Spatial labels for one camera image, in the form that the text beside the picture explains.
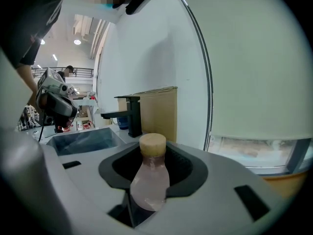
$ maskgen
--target person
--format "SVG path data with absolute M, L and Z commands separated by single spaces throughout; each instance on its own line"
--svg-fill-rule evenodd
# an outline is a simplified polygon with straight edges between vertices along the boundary
M 57 73 L 62 77 L 62 79 L 63 79 L 64 82 L 65 82 L 65 77 L 69 77 L 69 74 L 70 74 L 70 73 L 75 73 L 75 71 L 74 71 L 73 66 L 72 66 L 72 65 L 69 65 L 69 66 L 67 66 L 67 67 L 65 68 L 64 71 L 58 71 Z
M 4 10 L 6 23 L 1 27 L 0 44 L 3 52 L 33 94 L 29 104 L 37 112 L 45 107 L 46 100 L 36 104 L 37 84 L 31 73 L 42 38 L 58 20 L 63 0 L 12 0 L 14 11 Z

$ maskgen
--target ceiling light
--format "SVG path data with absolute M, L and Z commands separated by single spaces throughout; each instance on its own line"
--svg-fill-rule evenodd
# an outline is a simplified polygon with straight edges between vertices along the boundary
M 76 45 L 80 45 L 82 42 L 81 42 L 80 40 L 76 39 L 76 40 L 74 40 L 74 43 L 75 43 Z

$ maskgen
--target faucet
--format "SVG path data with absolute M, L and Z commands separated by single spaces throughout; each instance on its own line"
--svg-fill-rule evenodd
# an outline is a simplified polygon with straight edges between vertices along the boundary
M 127 110 L 126 111 L 117 111 L 117 112 L 107 112 L 102 113 L 101 117 L 104 119 L 110 118 L 128 118 L 128 135 L 132 138 L 142 135 L 141 131 L 141 116 L 140 116 L 140 100 L 139 96 L 116 96 L 114 98 L 126 98 Z

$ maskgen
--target ceiling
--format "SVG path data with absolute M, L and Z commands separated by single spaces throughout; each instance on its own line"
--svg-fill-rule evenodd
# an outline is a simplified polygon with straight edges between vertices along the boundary
M 45 35 L 33 67 L 74 67 L 93 69 L 94 61 L 90 60 L 91 43 L 99 20 L 61 11 L 57 22 Z

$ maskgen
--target railing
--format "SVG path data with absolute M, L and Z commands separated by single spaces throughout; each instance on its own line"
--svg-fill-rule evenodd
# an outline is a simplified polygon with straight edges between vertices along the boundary
M 48 67 L 52 70 L 54 70 L 55 72 L 58 71 L 64 71 L 66 69 L 66 67 Z M 32 68 L 31 72 L 33 74 L 33 77 L 41 77 L 43 75 L 43 73 L 45 72 L 45 70 L 47 69 L 47 67 L 45 68 Z M 69 77 L 93 77 L 93 69 L 87 69 L 87 68 L 74 68 L 74 73 L 70 73 Z

